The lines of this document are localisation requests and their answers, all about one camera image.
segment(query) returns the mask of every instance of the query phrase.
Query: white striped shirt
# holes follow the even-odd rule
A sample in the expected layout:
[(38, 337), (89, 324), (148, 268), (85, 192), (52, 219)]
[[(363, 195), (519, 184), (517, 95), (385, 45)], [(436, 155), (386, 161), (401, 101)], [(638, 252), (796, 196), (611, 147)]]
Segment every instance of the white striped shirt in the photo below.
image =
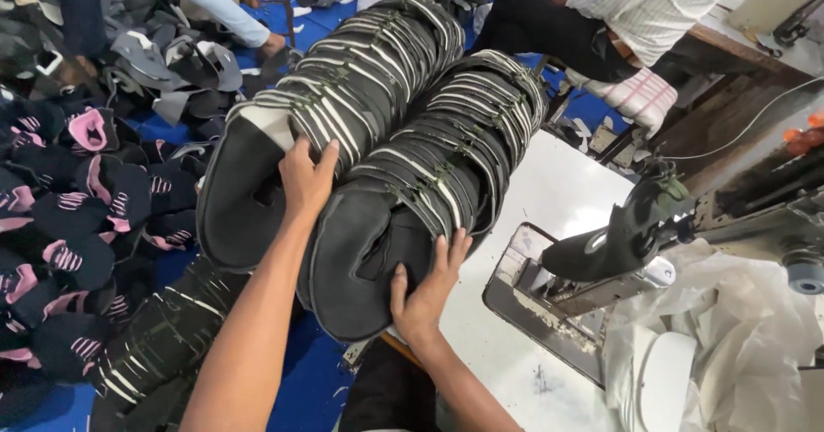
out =
[(569, 0), (566, 6), (578, 9), (583, 16), (602, 19), (649, 67), (717, 1)]

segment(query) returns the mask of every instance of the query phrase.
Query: pink checkered cloth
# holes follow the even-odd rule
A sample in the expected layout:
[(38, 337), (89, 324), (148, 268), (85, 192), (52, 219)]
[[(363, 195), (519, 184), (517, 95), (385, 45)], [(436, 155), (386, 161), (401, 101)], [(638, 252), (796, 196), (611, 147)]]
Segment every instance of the pink checkered cloth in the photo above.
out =
[(597, 82), (572, 69), (566, 69), (566, 80), (576, 88), (584, 87), (621, 115), (648, 128), (647, 138), (661, 128), (666, 112), (678, 98), (673, 87), (646, 67), (620, 83)]

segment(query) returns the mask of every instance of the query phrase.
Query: person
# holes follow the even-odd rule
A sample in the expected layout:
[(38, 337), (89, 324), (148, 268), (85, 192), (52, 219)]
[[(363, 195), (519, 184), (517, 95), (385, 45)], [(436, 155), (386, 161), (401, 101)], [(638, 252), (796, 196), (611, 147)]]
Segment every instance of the person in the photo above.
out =
[[(95, 78), (97, 69), (91, 59), (105, 52), (108, 46), (100, 0), (60, 0), (60, 11), (63, 14), (67, 51), (77, 58), (89, 76)], [(60, 81), (79, 84), (83, 79), (77, 70), (64, 63), (60, 69)]]
[(548, 54), (589, 79), (622, 82), (653, 66), (717, 1), (494, 0), (470, 52)]
[[(265, 57), (272, 57), (286, 46), (286, 39), (269, 31), (232, 0), (190, 0), (201, 6), (216, 21), (239, 36), (247, 46), (258, 48)], [(258, 0), (241, 0), (249, 7), (261, 5)]]
[[(280, 386), (298, 271), (315, 220), (331, 192), (339, 144), (330, 142), (317, 165), (309, 149), (308, 139), (302, 136), (279, 164), (286, 195), (283, 223), (206, 355), (181, 432), (252, 432), (266, 427)], [(376, 341), (352, 386), (341, 432), (434, 430), (435, 387), (454, 410), (460, 427), (520, 430), (438, 329), (438, 318), (471, 243), (464, 229), (455, 233), (451, 247), (443, 236), (438, 237), (433, 269), (408, 298), (406, 270), (397, 265), (391, 282), (392, 317), (428, 376)], [(426, 409), (415, 411), (416, 406)]]

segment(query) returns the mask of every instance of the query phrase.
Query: black trousers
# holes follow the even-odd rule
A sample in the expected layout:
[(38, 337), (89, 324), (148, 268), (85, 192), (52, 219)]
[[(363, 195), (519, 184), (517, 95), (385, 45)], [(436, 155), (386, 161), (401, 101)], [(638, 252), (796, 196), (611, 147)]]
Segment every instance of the black trousers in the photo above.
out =
[(60, 11), (68, 52), (87, 57), (104, 52), (107, 40), (100, 0), (60, 0)]
[(438, 432), (435, 384), (428, 374), (381, 339), (376, 339), (364, 356), (338, 431)]
[(548, 54), (589, 79), (622, 82), (639, 69), (621, 57), (605, 27), (551, 0), (495, 0), (470, 52)]

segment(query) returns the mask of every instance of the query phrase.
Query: blue floor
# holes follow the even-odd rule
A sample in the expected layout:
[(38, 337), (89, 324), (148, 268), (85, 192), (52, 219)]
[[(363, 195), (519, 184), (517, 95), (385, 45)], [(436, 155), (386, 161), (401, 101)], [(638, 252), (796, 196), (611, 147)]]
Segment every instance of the blue floor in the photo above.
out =
[[(271, 30), (278, 33), (287, 30), (283, 8), (277, 4), (254, 10), (247, 6), (243, 7), (255, 18), (266, 21)], [(303, 30), (295, 35), (297, 48), (307, 50), (315, 41), (334, 30), (343, 19), (352, 16), (356, 8), (357, 2), (348, 5), (336, 4), (328, 9), (316, 8), (312, 13), (296, 18), (295, 26), (303, 26)], [(475, 39), (471, 21), (464, 29), (467, 32), (469, 47)], [(254, 51), (241, 49), (235, 52), (242, 69), (256, 66)], [(538, 59), (537, 55), (532, 55), (522, 57), (521, 61), (534, 65)], [(563, 75), (544, 71), (544, 77), (554, 89), (557, 89)], [(587, 92), (573, 91), (570, 99), (572, 101), (564, 115), (570, 119), (582, 119), (591, 130), (601, 124), (605, 116), (612, 118), (615, 130), (622, 131), (626, 127), (626, 123), (615, 110)], [(184, 125), (172, 127), (156, 115), (141, 122), (129, 123), (138, 128), (146, 139), (164, 139), (176, 143), (190, 140)], [(175, 252), (161, 258), (158, 262), (158, 280), (166, 284), (177, 279), (193, 257), (193, 252)], [(352, 374), (339, 366), (344, 350), (344, 346), (333, 341), (321, 330), (311, 313), (307, 313), (292, 328), (284, 362), (284, 377), (267, 430), (332, 430), (346, 402), (347, 389), (341, 387), (350, 386), (354, 380)], [(94, 390), (88, 385), (57, 387), (55, 393), (35, 415), (10, 430), (84, 432), (93, 396)]]

